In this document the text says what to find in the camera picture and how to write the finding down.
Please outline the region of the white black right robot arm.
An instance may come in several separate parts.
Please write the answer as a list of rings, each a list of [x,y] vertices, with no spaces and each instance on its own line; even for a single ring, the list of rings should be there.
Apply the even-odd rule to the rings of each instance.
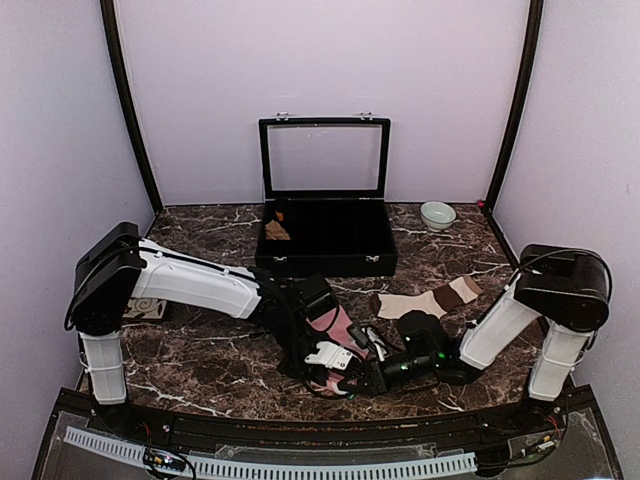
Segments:
[[[405,349],[366,362],[365,390],[378,395],[424,375],[449,385],[470,384],[530,324],[544,318],[548,330],[528,376],[528,397],[510,413],[511,426],[530,434],[547,420],[547,402],[560,395],[567,376],[608,320],[612,292],[611,270],[600,255],[530,244],[495,301],[456,339],[447,335],[440,320],[480,296],[470,277],[417,296],[377,295],[374,313],[395,321]]]

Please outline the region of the pink patterned sock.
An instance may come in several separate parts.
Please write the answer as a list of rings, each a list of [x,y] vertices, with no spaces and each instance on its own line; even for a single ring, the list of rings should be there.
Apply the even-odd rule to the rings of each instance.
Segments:
[[[339,388],[339,384],[344,380],[357,382],[363,363],[369,357],[369,351],[359,348],[347,332],[347,328],[353,322],[345,309],[342,306],[338,306],[315,320],[308,320],[307,323],[314,332],[313,348],[310,353],[316,352],[315,346],[318,342],[331,341],[345,347],[354,354],[354,359],[345,371],[327,369],[320,365],[308,365],[305,363],[309,369],[314,368],[314,373],[310,373],[310,382],[313,385],[313,389],[318,392],[329,392],[337,396],[349,395],[348,391]]]

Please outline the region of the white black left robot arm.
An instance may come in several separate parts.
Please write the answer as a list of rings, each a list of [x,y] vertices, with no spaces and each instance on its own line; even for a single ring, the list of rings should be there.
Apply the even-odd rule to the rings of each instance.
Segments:
[[[319,277],[279,279],[258,268],[229,267],[186,256],[140,236],[122,222],[76,264],[74,293],[65,327],[83,344],[85,369],[101,417],[120,436],[141,427],[140,412],[126,401],[119,330],[132,299],[156,299],[253,320],[286,353],[295,376],[311,381],[317,369],[344,367],[348,356],[310,322],[333,313],[336,303]]]

